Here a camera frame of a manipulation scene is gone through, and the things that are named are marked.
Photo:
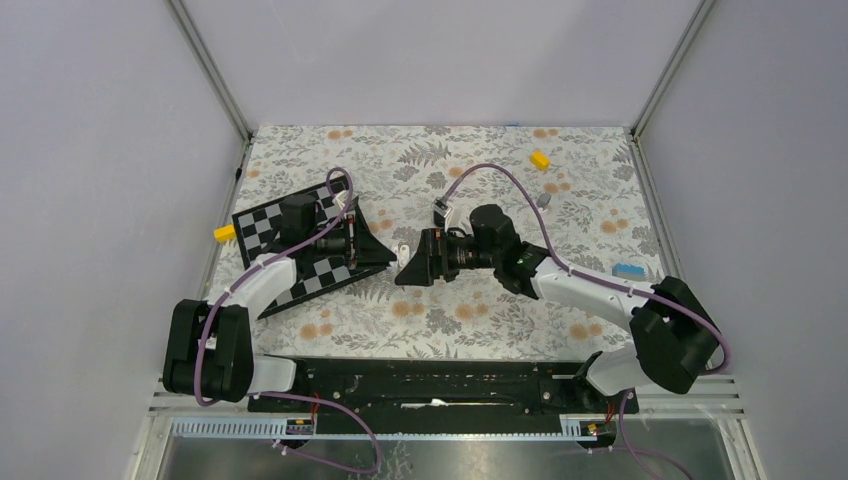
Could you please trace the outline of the white earbud case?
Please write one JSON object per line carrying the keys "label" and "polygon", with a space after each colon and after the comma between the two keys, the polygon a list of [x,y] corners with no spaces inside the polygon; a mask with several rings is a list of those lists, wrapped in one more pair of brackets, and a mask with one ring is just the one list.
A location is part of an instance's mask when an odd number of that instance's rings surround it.
{"label": "white earbud case", "polygon": [[399,264],[406,264],[411,256],[410,247],[405,244],[399,244],[395,250],[395,254]]}

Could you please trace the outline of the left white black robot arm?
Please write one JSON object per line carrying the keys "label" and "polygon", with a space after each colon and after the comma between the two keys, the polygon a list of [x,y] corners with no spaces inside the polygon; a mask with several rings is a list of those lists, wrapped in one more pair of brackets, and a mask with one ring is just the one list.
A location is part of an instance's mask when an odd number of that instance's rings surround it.
{"label": "left white black robot arm", "polygon": [[290,359],[257,356],[251,326],[281,296],[316,296],[334,283],[397,264],[399,248],[381,243],[347,193],[331,195],[324,216],[319,199],[291,195],[274,206],[279,219],[243,276],[214,303],[184,299],[174,308],[162,383],[207,406],[236,403],[272,391],[288,411],[309,401],[310,385]]}

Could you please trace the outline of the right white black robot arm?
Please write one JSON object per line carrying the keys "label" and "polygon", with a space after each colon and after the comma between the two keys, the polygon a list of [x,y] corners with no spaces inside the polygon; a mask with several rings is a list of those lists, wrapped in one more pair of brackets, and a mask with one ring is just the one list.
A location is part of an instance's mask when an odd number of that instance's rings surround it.
{"label": "right white black robot arm", "polygon": [[614,394],[655,385],[686,394],[706,374],[719,347],[718,330],[682,280],[632,282],[558,262],[553,252],[520,238],[494,204],[475,208],[471,231],[428,228],[395,278],[398,286],[431,287],[463,270],[487,269],[507,291],[597,315],[629,331],[632,343],[596,352],[578,370],[575,402],[597,412]]}

